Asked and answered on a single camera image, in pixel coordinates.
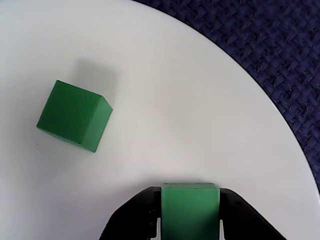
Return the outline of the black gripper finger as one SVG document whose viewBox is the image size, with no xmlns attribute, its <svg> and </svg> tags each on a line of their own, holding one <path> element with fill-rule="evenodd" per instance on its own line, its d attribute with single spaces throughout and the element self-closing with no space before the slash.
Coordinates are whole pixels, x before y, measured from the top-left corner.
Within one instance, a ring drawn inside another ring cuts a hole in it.
<svg viewBox="0 0 320 240">
<path fill-rule="evenodd" d="M 161 187 L 150 186 L 121 205 L 109 218 L 101 240 L 151 240 L 161 217 Z"/>
<path fill-rule="evenodd" d="M 285 237 L 243 197 L 220 189 L 219 219 L 226 240 L 284 240 Z"/>
</svg>

